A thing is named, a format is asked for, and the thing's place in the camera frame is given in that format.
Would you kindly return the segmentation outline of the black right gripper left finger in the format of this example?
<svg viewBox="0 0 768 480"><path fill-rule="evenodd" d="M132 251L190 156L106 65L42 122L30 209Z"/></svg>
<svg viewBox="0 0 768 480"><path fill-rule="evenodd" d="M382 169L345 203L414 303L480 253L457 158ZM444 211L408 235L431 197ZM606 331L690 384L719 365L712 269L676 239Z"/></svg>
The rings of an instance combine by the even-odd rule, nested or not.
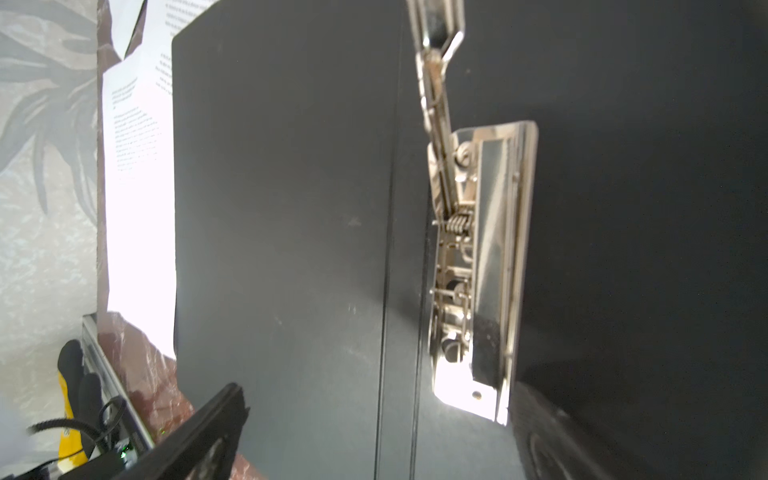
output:
<svg viewBox="0 0 768 480"><path fill-rule="evenodd" d="M63 475L65 479L215 479L231 477L249 408L236 383L222 388L153 449L127 467L106 453Z"/></svg>

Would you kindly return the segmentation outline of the black file folder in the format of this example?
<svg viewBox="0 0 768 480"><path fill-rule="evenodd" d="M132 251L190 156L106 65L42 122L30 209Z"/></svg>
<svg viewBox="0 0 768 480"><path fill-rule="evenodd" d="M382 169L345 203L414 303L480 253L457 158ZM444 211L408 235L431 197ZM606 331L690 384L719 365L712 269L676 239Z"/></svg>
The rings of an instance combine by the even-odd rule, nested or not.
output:
<svg viewBox="0 0 768 480"><path fill-rule="evenodd" d="M469 1L451 120L539 128L516 380L646 479L767 475L767 5ZM523 479L440 401L402 1L220 1L172 43L178 383L266 479Z"/></svg>

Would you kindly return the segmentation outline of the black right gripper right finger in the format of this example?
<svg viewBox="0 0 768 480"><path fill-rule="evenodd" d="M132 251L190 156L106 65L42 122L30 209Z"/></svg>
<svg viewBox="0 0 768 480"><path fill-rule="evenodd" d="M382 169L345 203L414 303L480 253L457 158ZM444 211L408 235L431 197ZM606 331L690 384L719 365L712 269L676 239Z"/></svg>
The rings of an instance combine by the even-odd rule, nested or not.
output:
<svg viewBox="0 0 768 480"><path fill-rule="evenodd" d="M528 479L646 479L644 469L584 430L534 387L518 382L510 417Z"/></svg>

